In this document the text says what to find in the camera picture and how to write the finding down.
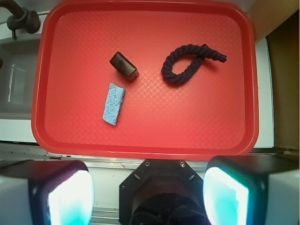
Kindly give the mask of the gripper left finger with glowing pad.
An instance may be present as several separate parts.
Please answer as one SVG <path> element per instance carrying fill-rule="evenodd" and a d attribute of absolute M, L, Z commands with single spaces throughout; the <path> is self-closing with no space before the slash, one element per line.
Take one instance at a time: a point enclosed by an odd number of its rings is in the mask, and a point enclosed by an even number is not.
<path fill-rule="evenodd" d="M 2 160 L 2 225 L 88 225 L 94 181 L 80 160 Z"/>

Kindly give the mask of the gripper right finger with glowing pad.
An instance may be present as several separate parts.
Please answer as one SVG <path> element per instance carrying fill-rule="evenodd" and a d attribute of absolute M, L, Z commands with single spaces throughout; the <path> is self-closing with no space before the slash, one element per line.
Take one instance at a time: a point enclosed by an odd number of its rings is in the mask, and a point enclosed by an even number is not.
<path fill-rule="evenodd" d="M 212 225 L 298 225 L 299 157 L 215 156 L 204 174 L 203 201 Z"/>

